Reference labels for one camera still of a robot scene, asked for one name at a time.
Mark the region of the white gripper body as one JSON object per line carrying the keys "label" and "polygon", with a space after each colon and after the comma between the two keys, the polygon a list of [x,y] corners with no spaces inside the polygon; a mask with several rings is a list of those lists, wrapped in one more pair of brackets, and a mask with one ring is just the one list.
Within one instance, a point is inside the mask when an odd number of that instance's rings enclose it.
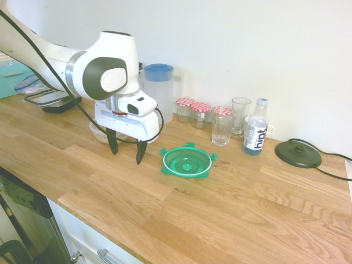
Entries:
{"label": "white gripper body", "polygon": [[95,101],[95,120],[98,125],[140,141],[151,140],[160,130],[158,116],[154,111],[142,117],[133,114],[118,117],[106,107],[105,101]]}

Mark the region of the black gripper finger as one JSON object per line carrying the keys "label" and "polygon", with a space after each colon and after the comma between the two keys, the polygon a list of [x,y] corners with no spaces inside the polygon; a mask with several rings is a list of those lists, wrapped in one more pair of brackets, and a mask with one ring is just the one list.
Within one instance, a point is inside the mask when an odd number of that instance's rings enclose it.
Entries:
{"label": "black gripper finger", "polygon": [[137,145],[136,162],[137,164],[140,164],[146,152],[147,142],[137,141],[136,145]]}
{"label": "black gripper finger", "polygon": [[116,138],[116,131],[110,128],[106,128],[107,139],[110,149],[114,155],[118,153],[118,143]]}

